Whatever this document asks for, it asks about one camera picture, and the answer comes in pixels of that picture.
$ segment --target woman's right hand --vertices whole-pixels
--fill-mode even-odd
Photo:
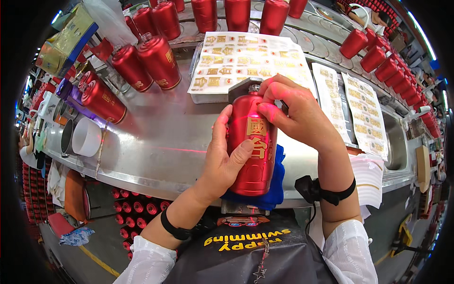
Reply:
[[[309,89],[276,75],[260,85],[259,95],[263,95],[263,103],[258,105],[258,111],[287,136],[319,152],[334,145],[345,147]],[[274,105],[274,100],[283,100],[288,105],[288,117]]]

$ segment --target white plastic cup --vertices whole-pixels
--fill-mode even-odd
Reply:
[[[76,154],[92,157],[101,145],[101,128],[88,117],[83,117],[73,134],[73,151]]]

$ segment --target metal workbench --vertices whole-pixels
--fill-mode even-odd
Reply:
[[[252,2],[250,26],[252,32],[258,32],[254,21],[261,18],[261,5],[260,1]],[[47,155],[101,182],[163,199],[174,200],[195,183],[202,173],[205,153],[211,140],[211,126],[226,104],[197,105],[187,93],[191,79],[192,55],[198,44],[194,39],[198,36],[199,41],[203,40],[201,34],[194,36],[197,32],[194,31],[195,23],[190,7],[190,3],[186,3],[185,11],[179,14],[183,33],[171,42],[183,77],[181,82],[172,90],[162,91],[157,84],[153,84],[142,93],[130,88],[128,92],[118,95],[128,111],[120,123],[107,125],[99,169],[96,170],[98,153],[93,157],[61,157],[60,137],[63,132],[61,126],[48,124],[47,141],[43,150]],[[338,45],[348,35],[348,28],[316,16],[311,5],[306,9],[309,10],[301,19],[287,18],[288,27],[284,28],[282,36],[289,36],[294,42],[302,45],[303,51],[308,53],[306,59],[310,65],[311,62],[318,62],[336,69],[339,73],[346,72],[360,78],[373,86],[379,99],[388,98],[381,100],[387,104],[381,106],[383,111],[396,118],[400,117],[399,114],[408,113],[409,109],[405,102],[390,95],[390,90],[386,90],[383,84],[376,85],[369,81],[367,78],[371,79],[371,76],[363,75],[363,70],[357,62],[341,58]],[[218,14],[220,18],[224,15],[222,1],[218,1]],[[227,30],[223,19],[219,20],[219,30]],[[278,132],[277,142],[284,147],[286,155],[283,161],[286,169],[283,181],[284,202],[277,207],[309,206],[295,190],[294,183],[297,178],[307,174],[312,178],[317,177],[318,153],[281,131]],[[420,143],[420,140],[408,141],[409,159],[405,169],[385,170],[383,192],[415,181],[414,154],[415,148]],[[220,200],[213,205],[220,205]]]

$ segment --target cartoon face print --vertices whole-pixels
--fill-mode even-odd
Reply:
[[[257,226],[260,223],[266,223],[270,220],[262,216],[228,216],[217,220],[217,225],[229,225],[230,227]]]

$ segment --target woman's left hand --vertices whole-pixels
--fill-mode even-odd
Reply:
[[[252,140],[246,139],[228,156],[226,123],[231,115],[232,105],[228,105],[214,123],[205,169],[194,187],[199,200],[208,205],[221,197],[235,182],[238,172],[251,157],[254,148]]]

